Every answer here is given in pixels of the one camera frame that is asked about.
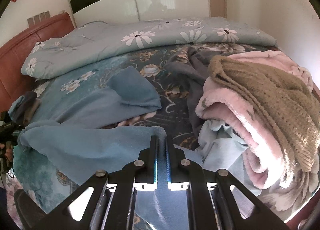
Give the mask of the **person's left hand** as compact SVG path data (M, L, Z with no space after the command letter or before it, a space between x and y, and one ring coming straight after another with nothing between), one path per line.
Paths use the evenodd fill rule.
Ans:
M11 141L7 141L6 143L1 143L1 161L4 163L12 163L14 159L13 145Z

